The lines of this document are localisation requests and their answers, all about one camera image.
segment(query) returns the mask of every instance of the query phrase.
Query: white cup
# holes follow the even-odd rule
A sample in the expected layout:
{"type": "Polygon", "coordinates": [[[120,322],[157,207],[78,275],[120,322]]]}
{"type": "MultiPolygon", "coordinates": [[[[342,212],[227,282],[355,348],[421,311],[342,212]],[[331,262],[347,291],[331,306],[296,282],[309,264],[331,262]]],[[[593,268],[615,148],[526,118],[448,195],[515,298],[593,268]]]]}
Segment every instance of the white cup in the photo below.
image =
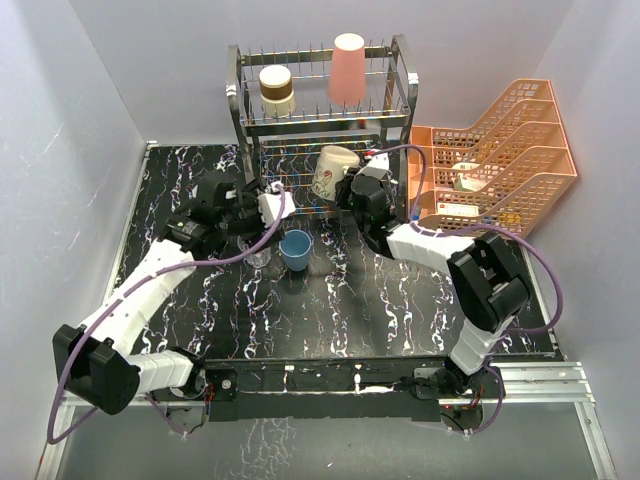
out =
{"type": "Polygon", "coordinates": [[[359,165],[357,153],[337,145],[323,147],[311,182],[311,191],[325,200],[335,201],[336,183],[344,178],[349,167],[359,165]]]}

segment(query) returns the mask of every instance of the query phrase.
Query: white wall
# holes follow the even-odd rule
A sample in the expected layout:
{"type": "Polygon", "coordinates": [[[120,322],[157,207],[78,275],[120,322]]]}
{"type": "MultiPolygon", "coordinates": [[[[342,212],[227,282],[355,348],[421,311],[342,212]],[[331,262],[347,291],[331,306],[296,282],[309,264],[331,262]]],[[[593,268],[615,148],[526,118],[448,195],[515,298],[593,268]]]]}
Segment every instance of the white wall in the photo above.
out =
{"type": "Polygon", "coordinates": [[[536,72],[552,80],[580,179],[534,244],[560,275],[558,339],[585,366],[623,479],[640,471],[638,25],[635,0],[578,0],[536,72]]]}
{"type": "Polygon", "coordinates": [[[70,0],[146,140],[235,141],[227,46],[315,48],[346,31],[407,36],[420,76],[416,124],[468,126],[531,76],[571,0],[70,0]]]}
{"type": "Polygon", "coordinates": [[[0,477],[33,478],[51,339],[101,300],[144,142],[67,0],[0,0],[0,477]]]}

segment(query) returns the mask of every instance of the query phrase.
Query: blue cup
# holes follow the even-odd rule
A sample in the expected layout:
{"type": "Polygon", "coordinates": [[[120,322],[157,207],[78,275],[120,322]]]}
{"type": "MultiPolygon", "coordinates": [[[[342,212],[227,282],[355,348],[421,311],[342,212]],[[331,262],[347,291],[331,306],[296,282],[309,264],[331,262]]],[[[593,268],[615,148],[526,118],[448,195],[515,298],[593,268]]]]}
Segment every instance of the blue cup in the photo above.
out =
{"type": "Polygon", "coordinates": [[[302,230],[289,230],[280,240],[280,251],[284,263],[294,272],[307,268],[311,259],[313,239],[302,230]]]}

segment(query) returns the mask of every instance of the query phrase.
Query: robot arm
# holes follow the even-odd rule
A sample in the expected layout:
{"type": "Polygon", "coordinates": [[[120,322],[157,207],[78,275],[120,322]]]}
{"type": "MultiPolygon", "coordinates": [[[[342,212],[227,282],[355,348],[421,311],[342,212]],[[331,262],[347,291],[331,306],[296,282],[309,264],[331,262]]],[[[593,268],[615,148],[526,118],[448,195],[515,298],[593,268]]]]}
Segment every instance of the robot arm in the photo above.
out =
{"type": "MultiPolygon", "coordinates": [[[[167,221],[158,239],[126,281],[96,312],[77,328],[63,325],[53,338],[58,378],[76,344],[104,312],[118,302],[118,308],[93,331],[80,350],[66,381],[66,390],[106,413],[122,411],[134,396],[161,388],[178,388],[197,394],[201,368],[198,359],[181,349],[150,355],[133,355],[133,345],[151,316],[171,292],[194,271],[185,266],[163,275],[156,272],[177,264],[206,259],[220,251],[231,235],[242,234],[254,245],[270,227],[284,201],[283,217],[295,211],[290,193],[261,193],[259,184],[238,188],[224,173],[204,176],[194,198],[167,221]],[[151,276],[130,295],[125,292],[151,276]]],[[[277,232],[270,242],[281,237],[277,232]]]]}
{"type": "Polygon", "coordinates": [[[350,168],[336,185],[339,207],[351,210],[367,245],[376,253],[426,265],[451,276],[465,314],[460,337],[434,379],[441,391],[462,394],[480,374],[504,330],[532,294],[525,269],[495,233],[479,238],[441,235],[392,213],[381,182],[387,154],[369,152],[367,165],[350,168]]]}

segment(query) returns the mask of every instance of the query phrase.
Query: metal dish rack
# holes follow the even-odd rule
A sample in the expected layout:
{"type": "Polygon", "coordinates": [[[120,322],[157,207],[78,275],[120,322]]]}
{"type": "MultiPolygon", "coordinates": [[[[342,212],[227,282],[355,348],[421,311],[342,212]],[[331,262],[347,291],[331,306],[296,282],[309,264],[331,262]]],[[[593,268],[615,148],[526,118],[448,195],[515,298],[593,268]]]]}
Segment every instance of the metal dish rack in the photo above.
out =
{"type": "MultiPolygon", "coordinates": [[[[418,74],[404,35],[395,35],[391,45],[383,40],[365,47],[367,96],[357,106],[336,106],[328,99],[332,53],[323,44],[245,55],[237,45],[229,46],[226,93],[245,179],[281,180],[293,192],[296,213],[314,218],[338,215],[330,202],[310,191],[322,146],[364,152],[385,142],[390,128],[400,128],[400,141],[407,143],[418,98],[418,74]],[[292,73],[297,107],[284,117],[269,117],[262,107],[258,75],[272,64],[286,65],[292,73]]],[[[398,195],[404,198],[406,153],[400,163],[398,195]]]]}

